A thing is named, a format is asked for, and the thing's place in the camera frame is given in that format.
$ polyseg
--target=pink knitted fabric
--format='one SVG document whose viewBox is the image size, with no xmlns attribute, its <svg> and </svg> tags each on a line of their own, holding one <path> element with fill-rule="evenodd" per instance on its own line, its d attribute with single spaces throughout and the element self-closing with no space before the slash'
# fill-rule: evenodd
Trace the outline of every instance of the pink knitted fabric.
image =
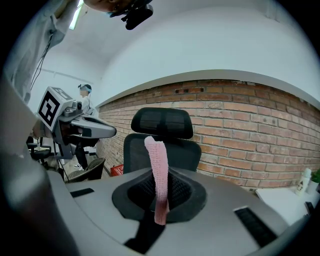
<svg viewBox="0 0 320 256">
<path fill-rule="evenodd" d="M 168 157 L 165 144 L 162 141 L 155 141 L 148 136 L 144 140 L 144 145 L 149 152 L 152 172 L 155 181 L 155 214 L 154 222 L 165 225 L 168 204 Z"/>
</svg>

